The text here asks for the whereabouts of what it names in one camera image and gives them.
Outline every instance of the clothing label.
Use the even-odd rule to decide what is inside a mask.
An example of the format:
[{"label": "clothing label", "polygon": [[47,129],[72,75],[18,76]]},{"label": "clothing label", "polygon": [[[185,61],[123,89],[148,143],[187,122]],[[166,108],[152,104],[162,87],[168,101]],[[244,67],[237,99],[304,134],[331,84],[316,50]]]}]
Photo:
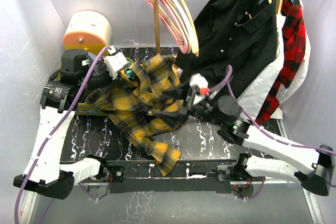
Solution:
[{"label": "clothing label", "polygon": [[279,101],[279,103],[281,103],[282,99],[284,98],[285,91],[286,91],[285,85],[280,84],[277,95],[275,96],[275,98]]},{"label": "clothing label", "polygon": [[259,0],[258,5],[261,5],[265,0]]}]

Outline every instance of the black marble table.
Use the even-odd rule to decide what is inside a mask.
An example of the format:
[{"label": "black marble table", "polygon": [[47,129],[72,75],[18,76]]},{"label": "black marble table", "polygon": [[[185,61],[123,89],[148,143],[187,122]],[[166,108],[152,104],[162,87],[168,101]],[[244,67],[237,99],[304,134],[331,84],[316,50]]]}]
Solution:
[{"label": "black marble table", "polygon": [[[123,48],[126,57],[140,62],[153,57],[155,48]],[[176,48],[162,48],[162,55],[175,55]],[[280,135],[276,120],[264,124],[265,129]],[[180,160],[235,160],[240,153],[270,157],[256,150],[249,150],[225,142],[218,134],[218,127],[190,117],[177,130],[157,135],[154,138],[172,145],[181,151]],[[74,162],[93,154],[108,161],[152,159],[140,153],[123,137],[105,116],[75,116],[70,124],[62,150],[61,161]]]}]

